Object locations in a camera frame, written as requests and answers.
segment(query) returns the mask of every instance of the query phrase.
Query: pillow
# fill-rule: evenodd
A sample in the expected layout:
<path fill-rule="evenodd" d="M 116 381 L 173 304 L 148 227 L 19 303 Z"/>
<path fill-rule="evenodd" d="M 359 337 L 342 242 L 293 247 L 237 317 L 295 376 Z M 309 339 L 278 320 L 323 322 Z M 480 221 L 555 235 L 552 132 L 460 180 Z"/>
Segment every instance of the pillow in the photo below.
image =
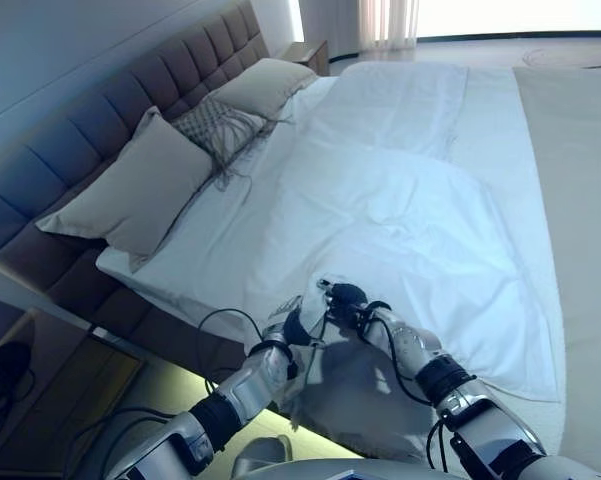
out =
<path fill-rule="evenodd" d="M 217 172 L 224 172 L 267 121 L 220 103 L 207 95 L 193 109 L 171 124 L 214 159 Z"/>
<path fill-rule="evenodd" d="M 130 253 L 133 265 L 137 257 L 156 251 L 211 169 L 209 155 L 151 107 L 118 159 L 36 226 L 44 232 L 105 238 L 112 247 Z"/>
<path fill-rule="evenodd" d="M 238 110 L 275 120 L 289 97 L 316 78 L 303 65 L 263 58 L 211 95 Z"/>

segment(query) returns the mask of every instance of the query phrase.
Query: bedside table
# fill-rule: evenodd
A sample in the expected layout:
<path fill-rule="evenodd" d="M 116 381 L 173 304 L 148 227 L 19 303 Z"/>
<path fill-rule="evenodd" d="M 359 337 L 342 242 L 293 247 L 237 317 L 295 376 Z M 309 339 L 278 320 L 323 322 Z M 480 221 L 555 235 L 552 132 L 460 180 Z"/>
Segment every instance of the bedside table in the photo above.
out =
<path fill-rule="evenodd" d="M 309 67 L 322 77 L 329 76 L 329 52 L 326 40 L 321 43 L 294 42 L 281 59 Z"/>
<path fill-rule="evenodd" d="M 22 315 L 0 344 L 9 341 L 31 345 L 35 383 L 14 404 L 0 432 L 0 476 L 58 478 L 70 440 L 115 408 L 142 362 L 36 309 Z M 99 430 L 76 443 L 71 467 Z"/>

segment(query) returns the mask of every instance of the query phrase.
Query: white curtain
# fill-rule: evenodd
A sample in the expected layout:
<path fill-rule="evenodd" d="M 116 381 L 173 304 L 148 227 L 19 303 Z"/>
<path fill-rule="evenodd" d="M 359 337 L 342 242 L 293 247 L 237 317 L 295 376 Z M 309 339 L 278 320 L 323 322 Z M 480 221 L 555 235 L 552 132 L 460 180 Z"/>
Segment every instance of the white curtain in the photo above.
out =
<path fill-rule="evenodd" d="M 419 0 L 358 0 L 360 50 L 415 48 Z"/>

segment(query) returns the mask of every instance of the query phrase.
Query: upholstered headboard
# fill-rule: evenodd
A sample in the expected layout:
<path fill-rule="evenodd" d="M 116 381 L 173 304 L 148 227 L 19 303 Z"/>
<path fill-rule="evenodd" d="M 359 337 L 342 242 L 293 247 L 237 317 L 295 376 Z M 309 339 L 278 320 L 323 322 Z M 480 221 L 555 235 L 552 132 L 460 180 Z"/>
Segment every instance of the upholstered headboard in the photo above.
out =
<path fill-rule="evenodd" d="M 119 335 L 157 315 L 96 269 L 103 241 L 46 234 L 34 221 L 114 162 L 151 105 L 174 118 L 266 56 L 253 8 L 241 1 L 171 38 L 37 128 L 0 158 L 0 269 Z"/>

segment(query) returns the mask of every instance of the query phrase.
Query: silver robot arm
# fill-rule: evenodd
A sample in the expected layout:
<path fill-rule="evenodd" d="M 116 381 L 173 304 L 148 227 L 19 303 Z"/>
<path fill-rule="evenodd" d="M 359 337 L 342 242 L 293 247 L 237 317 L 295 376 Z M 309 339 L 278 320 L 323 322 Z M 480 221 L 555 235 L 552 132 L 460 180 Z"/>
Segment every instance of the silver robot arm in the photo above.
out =
<path fill-rule="evenodd" d="M 286 317 L 263 332 L 242 368 L 209 397 L 182 412 L 128 452 L 107 480 L 190 480 L 227 442 L 269 405 L 273 395 L 297 374 L 289 345 L 311 345 L 299 323 L 301 297 L 273 316 Z"/>
<path fill-rule="evenodd" d="M 326 292 L 327 315 L 334 323 L 355 329 L 363 341 L 395 357 L 399 374 L 415 380 L 453 432 L 451 446 L 471 478 L 601 478 L 577 462 L 547 456 L 531 428 L 456 363 L 433 333 L 409 326 L 383 302 L 367 303 L 354 285 L 324 280 L 318 285 Z"/>

